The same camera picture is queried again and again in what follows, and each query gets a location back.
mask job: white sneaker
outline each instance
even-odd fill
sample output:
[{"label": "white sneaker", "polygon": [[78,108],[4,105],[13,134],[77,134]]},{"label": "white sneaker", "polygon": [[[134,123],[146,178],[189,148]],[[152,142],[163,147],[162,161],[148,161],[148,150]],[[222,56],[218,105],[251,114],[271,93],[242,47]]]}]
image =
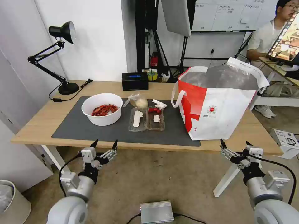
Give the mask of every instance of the white sneaker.
[{"label": "white sneaker", "polygon": [[270,106],[255,106],[254,108],[257,112],[260,112],[264,117],[273,119],[272,117],[272,111],[270,109]]},{"label": "white sneaker", "polygon": [[271,108],[271,106],[269,107],[269,109],[268,109],[269,111],[269,114],[271,115],[271,117],[277,117],[277,115],[275,114],[275,113],[273,113],[272,112],[272,108]]}]

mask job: clear plastic tray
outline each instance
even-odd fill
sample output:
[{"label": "clear plastic tray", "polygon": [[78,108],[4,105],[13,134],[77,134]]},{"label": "clear plastic tray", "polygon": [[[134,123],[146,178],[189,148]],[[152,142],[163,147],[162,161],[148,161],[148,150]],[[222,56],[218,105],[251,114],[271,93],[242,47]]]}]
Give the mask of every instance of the clear plastic tray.
[{"label": "clear plastic tray", "polygon": [[[159,115],[160,122],[154,121],[154,116]],[[147,130],[153,130],[153,131],[164,131],[165,130],[165,122],[164,122],[164,115],[163,115],[163,109],[161,113],[157,112],[151,112],[149,113],[147,111]]]},{"label": "clear plastic tray", "polygon": [[[140,118],[139,126],[135,128],[133,126],[133,122],[134,122],[135,111],[137,111],[137,110],[139,110],[140,112],[143,113],[143,117]],[[146,130],[146,128],[147,128],[147,113],[148,113],[148,109],[147,108],[140,109],[140,108],[134,107],[131,110],[131,115],[130,115],[128,130],[132,131],[132,132],[138,132],[138,131],[144,131],[144,130]]]}]

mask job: black tissue box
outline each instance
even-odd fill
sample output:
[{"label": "black tissue box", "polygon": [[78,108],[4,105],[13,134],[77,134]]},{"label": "black tissue box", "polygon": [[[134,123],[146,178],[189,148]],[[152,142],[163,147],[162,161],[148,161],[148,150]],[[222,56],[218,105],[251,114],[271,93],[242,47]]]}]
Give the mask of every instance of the black tissue box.
[{"label": "black tissue box", "polygon": [[149,79],[146,72],[123,73],[121,82],[123,91],[149,89]]}]

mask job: whiteboard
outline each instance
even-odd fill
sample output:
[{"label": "whiteboard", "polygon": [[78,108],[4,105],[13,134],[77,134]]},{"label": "whiteboard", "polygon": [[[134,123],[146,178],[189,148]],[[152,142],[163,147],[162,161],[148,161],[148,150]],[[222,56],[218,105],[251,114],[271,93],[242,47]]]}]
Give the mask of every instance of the whiteboard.
[{"label": "whiteboard", "polygon": [[197,0],[192,31],[256,30],[274,19],[275,0]]}]

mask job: wooden table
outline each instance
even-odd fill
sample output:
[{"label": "wooden table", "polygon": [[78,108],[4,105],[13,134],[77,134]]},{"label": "wooden table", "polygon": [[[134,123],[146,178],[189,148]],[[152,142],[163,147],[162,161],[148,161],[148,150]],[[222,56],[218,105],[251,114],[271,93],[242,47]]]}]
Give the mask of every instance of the wooden table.
[{"label": "wooden table", "polygon": [[[299,86],[299,80],[286,77],[286,71],[282,70],[279,67],[276,67],[276,64],[272,61],[270,61],[268,58],[265,57],[259,57],[259,61],[261,61],[264,65],[268,66],[272,72],[268,76],[269,83],[273,81],[273,78],[275,76],[280,76],[283,78],[282,80],[287,81],[291,85]],[[262,88],[259,90],[259,93],[263,93],[266,90],[265,88]],[[291,97],[266,97],[266,96],[259,96],[255,95],[253,97],[253,100],[251,101],[251,104],[249,105],[249,109],[252,110],[254,106],[256,105],[264,105],[264,106],[291,106],[291,107],[299,107],[299,99],[298,98],[291,98]]]},{"label": "wooden table", "polygon": [[[84,81],[72,81],[79,86]],[[149,90],[141,92],[147,99],[170,100],[171,92],[174,87],[172,83],[149,83]],[[93,81],[88,84],[74,99],[62,103],[54,103],[49,101],[12,139],[13,143],[20,144],[37,144],[42,145],[49,157],[53,160],[58,169],[64,165],[64,160],[56,150],[55,146],[78,146],[88,147],[92,141],[58,139],[52,138],[52,134],[67,116],[69,111],[78,101],[81,96],[92,96],[98,93],[112,92],[122,98],[127,98],[133,92],[137,91],[122,91],[121,82],[100,82]],[[72,95],[62,96],[62,99],[69,99]],[[264,127],[256,119],[250,110],[246,110],[236,130],[229,140],[226,140],[227,146],[233,150],[242,151],[246,143],[250,143],[264,149],[264,154],[281,155],[282,152],[274,140],[270,137]],[[98,142],[97,147],[111,148],[113,142]],[[136,144],[119,142],[119,149],[135,149],[135,150],[164,150],[164,151],[199,151],[209,153],[219,153],[220,141],[208,140],[201,141],[200,147],[180,146],[180,145],[155,145],[155,144]],[[214,194],[218,197],[222,191],[228,186],[231,180],[237,175],[239,169],[235,166],[231,167],[227,174],[220,181],[214,190]]]}]

